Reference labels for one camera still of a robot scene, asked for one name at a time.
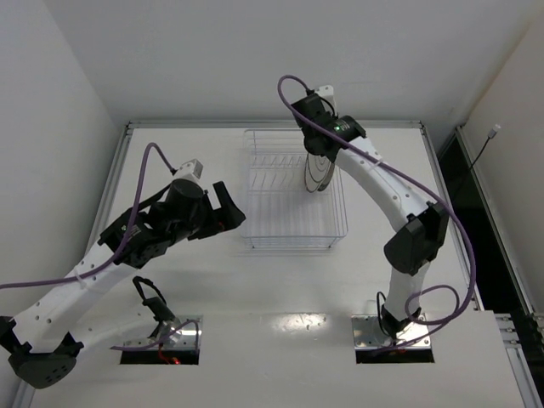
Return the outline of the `black rimmed clover plate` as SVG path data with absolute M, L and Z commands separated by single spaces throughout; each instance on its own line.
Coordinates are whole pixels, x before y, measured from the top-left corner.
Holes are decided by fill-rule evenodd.
M 325 156 L 307 154 L 304 167 L 304 183 L 309 193 L 321 192 L 318 189 L 331 163 Z

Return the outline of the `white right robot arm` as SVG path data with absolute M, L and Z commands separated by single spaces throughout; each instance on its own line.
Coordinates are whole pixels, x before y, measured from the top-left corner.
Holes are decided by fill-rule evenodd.
M 292 104 L 307 151 L 304 182 L 309 192 L 323 191 L 335 169 L 354 179 L 385 214 L 394 236 L 384 254 L 392 266 L 388 295 L 380 308 L 381 328 L 395 338 L 421 306 L 413 296 L 422 290 L 430 263 L 443 246 L 449 215 L 387 172 L 365 129 L 351 116 L 330 112 L 329 103 L 311 93 Z

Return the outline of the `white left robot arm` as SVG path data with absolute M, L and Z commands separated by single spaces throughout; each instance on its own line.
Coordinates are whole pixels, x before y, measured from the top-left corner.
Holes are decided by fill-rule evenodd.
M 176 178 L 112 222 L 87 255 L 30 308 L 1 319 L 1 346 L 14 374 L 36 389 L 48 388 L 75 367 L 91 341 L 78 321 L 116 284 L 180 241 L 201 240 L 238 228 L 244 212 L 224 182 L 213 184 L 213 207 L 196 181 Z

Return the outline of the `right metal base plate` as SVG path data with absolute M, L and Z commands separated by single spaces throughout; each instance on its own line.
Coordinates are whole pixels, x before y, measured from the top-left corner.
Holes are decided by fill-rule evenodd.
M 379 326 L 376 314 L 355 315 L 351 319 L 354 348 L 356 350 L 372 350 L 399 345 L 402 349 L 427 350 L 431 349 L 431 340 L 427 326 L 413 323 L 408 324 L 392 339 Z

